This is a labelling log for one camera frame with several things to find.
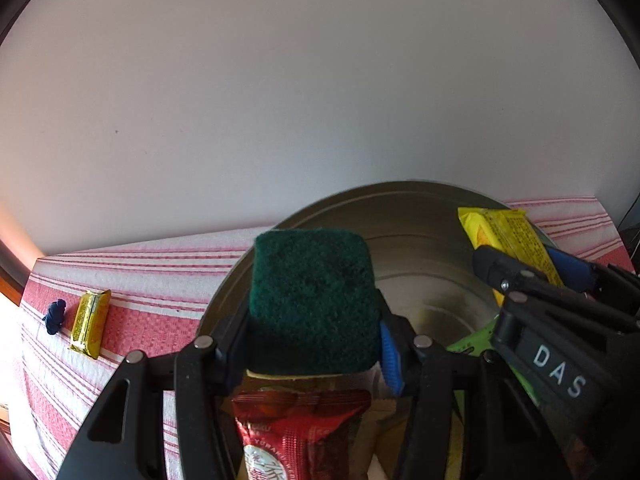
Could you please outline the yellow snack packet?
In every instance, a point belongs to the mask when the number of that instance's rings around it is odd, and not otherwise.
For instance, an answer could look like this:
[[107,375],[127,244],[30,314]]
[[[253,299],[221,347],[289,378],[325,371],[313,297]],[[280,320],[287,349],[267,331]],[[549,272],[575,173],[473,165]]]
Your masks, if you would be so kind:
[[524,210],[459,207],[458,218],[474,248],[474,274],[494,290],[499,307],[503,305],[509,287],[501,285],[504,278],[497,278],[496,284],[492,284],[488,278],[488,269],[498,254],[533,268],[554,286],[564,286],[546,246]]
[[70,331],[70,348],[96,360],[100,355],[104,326],[112,292],[86,292],[80,298]]

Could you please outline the green white tissue pack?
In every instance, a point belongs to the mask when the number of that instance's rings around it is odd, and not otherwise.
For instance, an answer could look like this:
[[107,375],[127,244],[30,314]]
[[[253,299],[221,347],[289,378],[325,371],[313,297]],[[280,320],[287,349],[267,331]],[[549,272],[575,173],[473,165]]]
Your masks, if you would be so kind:
[[495,330],[496,322],[488,323],[486,326],[463,337],[454,344],[450,344],[447,350],[467,354],[468,356],[480,356],[483,351],[491,349],[491,337]]

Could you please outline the blue cloth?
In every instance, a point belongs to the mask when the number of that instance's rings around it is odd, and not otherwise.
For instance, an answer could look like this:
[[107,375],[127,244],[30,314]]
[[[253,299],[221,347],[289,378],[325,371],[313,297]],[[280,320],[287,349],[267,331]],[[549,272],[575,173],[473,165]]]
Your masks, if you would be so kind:
[[47,312],[43,315],[44,326],[49,335],[55,335],[64,324],[64,316],[66,309],[66,301],[64,299],[57,299],[49,304]]

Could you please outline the red snack packet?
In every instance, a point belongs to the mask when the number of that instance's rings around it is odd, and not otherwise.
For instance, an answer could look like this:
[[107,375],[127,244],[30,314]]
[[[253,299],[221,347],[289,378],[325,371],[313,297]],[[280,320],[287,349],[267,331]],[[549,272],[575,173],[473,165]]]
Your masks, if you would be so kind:
[[250,479],[346,479],[349,431],[366,390],[256,391],[232,399]]

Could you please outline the green scourer sponge back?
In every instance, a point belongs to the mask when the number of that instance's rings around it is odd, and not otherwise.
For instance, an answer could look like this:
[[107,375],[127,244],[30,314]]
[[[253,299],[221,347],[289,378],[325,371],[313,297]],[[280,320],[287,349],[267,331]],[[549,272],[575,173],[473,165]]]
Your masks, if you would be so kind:
[[269,376],[349,375],[380,353],[366,241],[345,230],[271,230],[254,243],[247,367]]

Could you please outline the beige snack packet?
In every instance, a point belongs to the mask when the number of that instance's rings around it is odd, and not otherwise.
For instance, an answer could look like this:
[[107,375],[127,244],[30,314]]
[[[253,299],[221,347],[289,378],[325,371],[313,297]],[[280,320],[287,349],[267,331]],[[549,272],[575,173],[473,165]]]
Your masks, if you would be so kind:
[[409,416],[408,400],[374,400],[349,450],[349,479],[393,479]]

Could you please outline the blue round cookie tin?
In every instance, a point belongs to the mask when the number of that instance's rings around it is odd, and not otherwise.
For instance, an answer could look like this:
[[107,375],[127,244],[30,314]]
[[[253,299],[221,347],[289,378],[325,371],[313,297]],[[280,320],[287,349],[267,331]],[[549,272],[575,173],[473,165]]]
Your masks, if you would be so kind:
[[[437,342],[455,342],[487,323],[497,309],[489,288],[472,273],[472,246],[456,217],[463,205],[487,207],[490,199],[454,186],[390,182],[355,188],[320,200],[283,222],[285,229],[343,229],[368,244],[376,282],[396,314]],[[506,362],[490,375],[491,434],[497,442],[498,479],[565,479],[558,444]],[[471,447],[462,416],[452,416],[446,477],[460,477],[461,453]]]

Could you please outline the red white striped bedsheet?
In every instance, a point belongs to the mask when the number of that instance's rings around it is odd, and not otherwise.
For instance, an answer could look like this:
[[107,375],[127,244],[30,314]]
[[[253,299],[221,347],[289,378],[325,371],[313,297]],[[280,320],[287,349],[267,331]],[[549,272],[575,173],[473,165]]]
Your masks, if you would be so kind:
[[[39,260],[18,318],[17,394],[12,431],[18,456],[39,479],[52,479],[124,355],[181,349],[212,298],[252,246],[256,229],[224,231],[70,252]],[[70,348],[67,330],[49,335],[43,315],[57,299],[73,318],[85,292],[112,292],[100,356]]]

